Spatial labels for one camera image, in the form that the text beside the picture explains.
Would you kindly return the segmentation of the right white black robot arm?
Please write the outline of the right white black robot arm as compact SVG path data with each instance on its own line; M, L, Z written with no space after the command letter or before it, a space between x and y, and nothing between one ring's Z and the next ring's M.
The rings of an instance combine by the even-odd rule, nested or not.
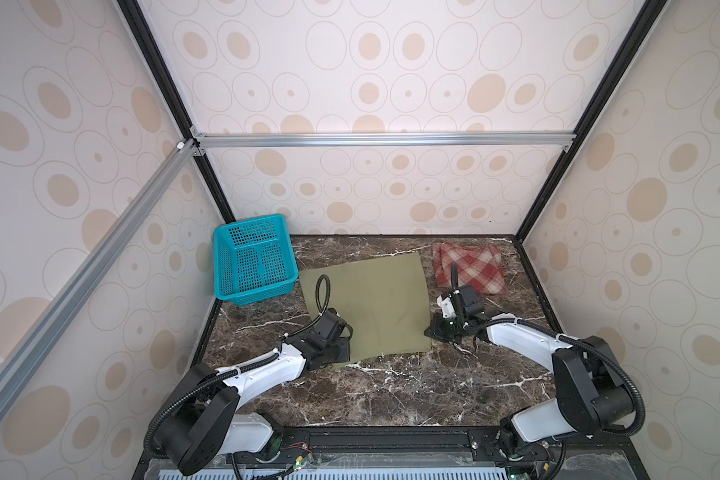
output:
M554 376L556 396L503 419L497 441L506 456L548 438L593 435L632 436L646 420L637 384L598 336L585 339L554 333L501 310L484 308L475 289L451 266L451 290L438 298L425 335L456 345L467 337L507 348Z

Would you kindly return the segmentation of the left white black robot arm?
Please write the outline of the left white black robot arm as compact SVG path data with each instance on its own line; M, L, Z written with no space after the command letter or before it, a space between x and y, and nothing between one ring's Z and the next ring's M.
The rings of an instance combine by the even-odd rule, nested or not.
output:
M172 461L185 476L219 455L229 462L242 453L275 460L283 449L280 424L238 410L278 385L349 360L353 329L328 307L330 293L330 279L322 274L315 287L318 315L284 335L271 352L218 370L205 363L191 367L150 421L144 453Z

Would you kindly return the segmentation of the olive green skirt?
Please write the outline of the olive green skirt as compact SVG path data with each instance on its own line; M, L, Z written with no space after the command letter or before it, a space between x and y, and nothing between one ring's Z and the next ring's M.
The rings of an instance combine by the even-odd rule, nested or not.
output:
M353 328L350 361L426 353L431 340L430 297L420 256L408 253L299 272L307 310L316 316L315 287L321 275L331 283L329 306Z

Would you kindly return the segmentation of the red plaid skirt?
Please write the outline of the red plaid skirt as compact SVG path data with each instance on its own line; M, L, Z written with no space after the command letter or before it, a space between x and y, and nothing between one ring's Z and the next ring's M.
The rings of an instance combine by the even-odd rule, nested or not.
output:
M508 292L502 254L494 244L467 246L449 242L432 245L433 271L436 284L451 286L451 269L458 269L460 285L468 284L477 292L489 295L503 295Z

